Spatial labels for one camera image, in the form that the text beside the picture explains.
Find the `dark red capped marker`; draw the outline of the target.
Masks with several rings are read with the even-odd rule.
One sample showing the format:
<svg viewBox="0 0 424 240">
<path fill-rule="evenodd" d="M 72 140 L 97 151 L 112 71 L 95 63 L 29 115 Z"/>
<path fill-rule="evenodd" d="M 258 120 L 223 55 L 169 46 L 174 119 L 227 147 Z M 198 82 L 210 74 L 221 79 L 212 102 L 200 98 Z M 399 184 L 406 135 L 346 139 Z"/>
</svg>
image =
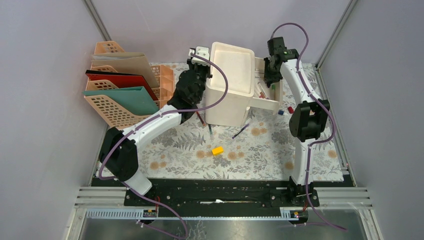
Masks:
<svg viewBox="0 0 424 240">
<path fill-rule="evenodd" d="M 264 99 L 269 99 L 268 95 L 266 94 L 265 90 L 263 89 L 262 85 L 260 83 L 257 83 L 257 88 L 259 89 L 260 95 Z"/>
</svg>

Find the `white top drawer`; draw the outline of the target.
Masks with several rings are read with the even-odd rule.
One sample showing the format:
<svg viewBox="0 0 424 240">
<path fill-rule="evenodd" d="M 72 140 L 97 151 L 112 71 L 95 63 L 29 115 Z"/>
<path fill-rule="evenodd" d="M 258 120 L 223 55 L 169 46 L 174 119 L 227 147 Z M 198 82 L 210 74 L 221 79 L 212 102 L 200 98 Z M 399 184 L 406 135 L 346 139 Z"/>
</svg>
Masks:
<svg viewBox="0 0 424 240">
<path fill-rule="evenodd" d="M 283 104 L 283 81 L 280 80 L 279 82 L 272 84 L 275 85 L 275 90 L 272 90 L 271 87 L 268 88 L 264 82 L 264 68 L 264 59 L 255 57 L 253 97 L 249 101 L 248 106 L 268 110 L 271 111 L 273 115 L 276 115 Z M 268 96 L 268 99 L 262 98 L 257 83 L 261 84 Z"/>
</svg>

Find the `white three-drawer cabinet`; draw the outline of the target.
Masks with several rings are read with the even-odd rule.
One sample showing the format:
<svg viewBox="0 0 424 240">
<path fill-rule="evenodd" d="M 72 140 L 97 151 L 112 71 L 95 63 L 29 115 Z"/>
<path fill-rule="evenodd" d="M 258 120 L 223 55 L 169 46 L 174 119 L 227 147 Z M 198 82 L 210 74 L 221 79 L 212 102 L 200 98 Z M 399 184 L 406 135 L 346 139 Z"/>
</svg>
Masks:
<svg viewBox="0 0 424 240">
<path fill-rule="evenodd" d="M 228 91 L 219 104 L 205 110 L 205 121 L 211 125 L 244 126 L 254 95 L 255 53 L 248 48 L 214 42 L 210 61 L 225 74 Z"/>
</svg>

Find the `red marker cap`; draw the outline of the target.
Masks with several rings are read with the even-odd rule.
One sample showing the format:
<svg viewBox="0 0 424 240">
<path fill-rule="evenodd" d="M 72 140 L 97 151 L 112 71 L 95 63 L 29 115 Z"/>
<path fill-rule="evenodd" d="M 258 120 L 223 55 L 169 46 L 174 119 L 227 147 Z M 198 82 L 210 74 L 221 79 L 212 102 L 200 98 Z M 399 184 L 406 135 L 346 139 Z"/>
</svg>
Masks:
<svg viewBox="0 0 424 240">
<path fill-rule="evenodd" d="M 294 109 L 293 109 L 291 106 L 289 106 L 289 107 L 287 108 L 287 110 L 288 110 L 288 112 L 289 112 L 290 114 L 293 114 L 293 113 L 294 113 Z"/>
</svg>

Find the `teal folder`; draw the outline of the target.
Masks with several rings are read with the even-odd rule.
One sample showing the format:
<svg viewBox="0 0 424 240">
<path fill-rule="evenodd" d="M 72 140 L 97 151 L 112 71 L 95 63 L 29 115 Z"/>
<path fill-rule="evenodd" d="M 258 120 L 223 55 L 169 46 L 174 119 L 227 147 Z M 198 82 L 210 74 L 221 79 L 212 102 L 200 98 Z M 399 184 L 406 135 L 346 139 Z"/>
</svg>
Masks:
<svg viewBox="0 0 424 240">
<path fill-rule="evenodd" d="M 143 86 L 91 91 L 86 90 L 83 91 L 82 94 L 86 97 L 98 95 L 107 96 L 137 116 L 152 115 L 159 110 L 159 107 Z"/>
</svg>

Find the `beige notebook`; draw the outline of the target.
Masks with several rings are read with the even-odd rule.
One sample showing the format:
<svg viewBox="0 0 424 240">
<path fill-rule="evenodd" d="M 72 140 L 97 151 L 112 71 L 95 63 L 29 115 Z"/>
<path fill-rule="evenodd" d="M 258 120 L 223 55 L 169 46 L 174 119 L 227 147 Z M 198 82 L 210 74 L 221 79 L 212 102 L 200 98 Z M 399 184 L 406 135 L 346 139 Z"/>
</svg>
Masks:
<svg viewBox="0 0 424 240">
<path fill-rule="evenodd" d="M 119 73 L 142 75 L 151 88 L 160 84 L 151 69 L 151 65 L 142 52 L 112 52 L 91 55 L 93 67 L 111 66 Z"/>
</svg>

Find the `red ring binder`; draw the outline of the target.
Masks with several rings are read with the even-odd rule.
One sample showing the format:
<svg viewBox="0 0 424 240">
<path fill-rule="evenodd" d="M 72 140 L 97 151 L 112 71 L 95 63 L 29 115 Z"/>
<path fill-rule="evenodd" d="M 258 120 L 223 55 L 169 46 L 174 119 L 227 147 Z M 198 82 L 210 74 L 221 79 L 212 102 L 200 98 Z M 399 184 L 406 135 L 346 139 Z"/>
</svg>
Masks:
<svg viewBox="0 0 424 240">
<path fill-rule="evenodd" d="M 142 75 L 97 70 L 86 70 L 85 74 L 89 78 L 89 90 L 97 91 L 144 87 L 154 101 L 159 100 L 151 86 Z"/>
</svg>

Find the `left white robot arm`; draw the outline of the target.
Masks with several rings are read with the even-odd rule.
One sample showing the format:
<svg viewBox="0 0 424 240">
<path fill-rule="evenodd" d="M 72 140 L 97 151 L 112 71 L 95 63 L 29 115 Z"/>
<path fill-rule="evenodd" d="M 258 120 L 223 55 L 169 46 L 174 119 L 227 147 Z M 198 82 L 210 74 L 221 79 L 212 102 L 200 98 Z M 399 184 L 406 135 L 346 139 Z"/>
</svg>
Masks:
<svg viewBox="0 0 424 240">
<path fill-rule="evenodd" d="M 104 170 L 111 172 L 109 179 L 120 181 L 136 191 L 136 199 L 144 206 L 152 204 L 155 192 L 151 181 L 142 173 L 138 153 L 154 138 L 172 129 L 200 110 L 199 104 L 210 77 L 210 50 L 197 46 L 189 50 L 188 70 L 180 73 L 173 96 L 156 113 L 119 130 L 107 130 L 99 153 L 97 177 L 107 180 Z"/>
</svg>

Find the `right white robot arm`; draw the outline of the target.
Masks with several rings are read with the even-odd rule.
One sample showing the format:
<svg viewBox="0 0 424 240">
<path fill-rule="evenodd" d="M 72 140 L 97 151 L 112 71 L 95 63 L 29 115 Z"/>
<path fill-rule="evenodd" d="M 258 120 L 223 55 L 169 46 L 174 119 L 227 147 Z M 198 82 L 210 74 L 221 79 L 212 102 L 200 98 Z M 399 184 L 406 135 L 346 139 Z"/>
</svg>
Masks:
<svg viewBox="0 0 424 240">
<path fill-rule="evenodd" d="M 285 193 L 287 201 L 299 206 L 308 201 L 314 191 L 309 171 L 312 165 L 313 142 L 326 128 L 330 104 L 314 96 L 306 81 L 296 49 L 286 47 L 283 37 L 267 41 L 269 57 L 264 59 L 264 82 L 272 88 L 279 80 L 286 80 L 295 100 L 296 108 L 289 120 L 289 130 L 295 138 L 295 161 Z"/>
</svg>

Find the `orange clear pen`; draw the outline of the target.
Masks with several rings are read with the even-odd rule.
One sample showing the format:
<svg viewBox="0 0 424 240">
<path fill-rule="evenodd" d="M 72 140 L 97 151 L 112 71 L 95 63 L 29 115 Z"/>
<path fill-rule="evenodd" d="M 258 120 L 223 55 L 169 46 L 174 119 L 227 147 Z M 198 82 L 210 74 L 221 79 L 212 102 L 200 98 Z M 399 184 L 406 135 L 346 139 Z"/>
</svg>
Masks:
<svg viewBox="0 0 424 240">
<path fill-rule="evenodd" d="M 200 115 L 200 113 L 199 113 L 198 111 L 196 112 L 196 115 L 197 115 L 197 117 L 199 118 L 199 120 L 200 120 L 200 122 L 201 122 L 202 126 L 203 126 L 203 127 L 206 127 L 206 126 L 207 126 L 207 124 L 205 123 L 205 121 L 203 120 L 202 116 Z"/>
</svg>

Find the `clear green pen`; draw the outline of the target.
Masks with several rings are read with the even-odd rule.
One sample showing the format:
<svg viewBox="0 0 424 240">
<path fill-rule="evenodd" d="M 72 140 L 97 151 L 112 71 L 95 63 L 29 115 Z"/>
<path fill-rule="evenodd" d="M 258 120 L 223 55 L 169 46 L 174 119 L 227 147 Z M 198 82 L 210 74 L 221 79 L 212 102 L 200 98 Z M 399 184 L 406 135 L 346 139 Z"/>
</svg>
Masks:
<svg viewBox="0 0 424 240">
<path fill-rule="evenodd" d="M 214 132 L 212 130 L 212 125 L 211 124 L 208 124 L 208 128 L 209 128 L 209 133 L 213 136 L 214 135 Z"/>
</svg>

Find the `blue pen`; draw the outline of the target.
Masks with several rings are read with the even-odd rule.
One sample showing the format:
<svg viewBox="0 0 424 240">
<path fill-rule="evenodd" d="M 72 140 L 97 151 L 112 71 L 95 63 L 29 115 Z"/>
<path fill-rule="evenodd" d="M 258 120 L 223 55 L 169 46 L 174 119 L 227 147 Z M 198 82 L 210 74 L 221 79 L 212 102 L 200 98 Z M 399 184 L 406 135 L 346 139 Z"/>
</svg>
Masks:
<svg viewBox="0 0 424 240">
<path fill-rule="evenodd" d="M 232 139 L 235 139 L 238 135 L 240 135 L 249 126 L 250 126 L 249 123 L 247 123 L 245 126 L 243 126 L 235 135 L 232 136 Z"/>
</svg>

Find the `yellow eraser block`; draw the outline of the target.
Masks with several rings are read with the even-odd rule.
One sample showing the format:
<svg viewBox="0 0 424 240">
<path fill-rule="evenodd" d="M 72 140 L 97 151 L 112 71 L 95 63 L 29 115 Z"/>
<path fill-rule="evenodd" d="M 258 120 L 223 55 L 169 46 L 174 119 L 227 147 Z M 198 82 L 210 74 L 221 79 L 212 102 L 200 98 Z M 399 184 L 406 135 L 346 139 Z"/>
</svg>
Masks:
<svg viewBox="0 0 424 240">
<path fill-rule="evenodd" d="M 221 155 L 224 153 L 224 148 L 222 146 L 219 146 L 219 147 L 213 148 L 211 152 L 213 156 Z"/>
</svg>

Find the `peach plastic file organizer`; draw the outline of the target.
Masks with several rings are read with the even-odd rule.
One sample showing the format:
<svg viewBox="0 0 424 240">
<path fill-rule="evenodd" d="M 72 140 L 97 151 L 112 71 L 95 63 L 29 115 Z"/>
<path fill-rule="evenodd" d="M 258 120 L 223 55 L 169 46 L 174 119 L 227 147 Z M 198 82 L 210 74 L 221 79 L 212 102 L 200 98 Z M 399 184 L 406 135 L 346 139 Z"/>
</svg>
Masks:
<svg viewBox="0 0 424 240">
<path fill-rule="evenodd" d="M 168 65 L 151 65 L 139 52 L 125 52 L 115 41 L 97 42 L 84 99 L 110 126 L 122 130 L 163 107 L 174 94 L 174 71 Z"/>
</svg>

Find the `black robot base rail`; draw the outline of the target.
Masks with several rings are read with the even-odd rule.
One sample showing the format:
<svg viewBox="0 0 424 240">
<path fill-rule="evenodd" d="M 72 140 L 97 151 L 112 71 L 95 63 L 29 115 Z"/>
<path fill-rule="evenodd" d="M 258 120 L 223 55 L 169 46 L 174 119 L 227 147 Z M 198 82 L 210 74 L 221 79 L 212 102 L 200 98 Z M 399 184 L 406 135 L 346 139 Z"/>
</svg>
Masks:
<svg viewBox="0 0 424 240">
<path fill-rule="evenodd" d="M 305 196 L 288 193 L 287 180 L 152 178 L 145 195 L 182 217 L 276 217 L 280 207 L 303 210 Z"/>
</svg>

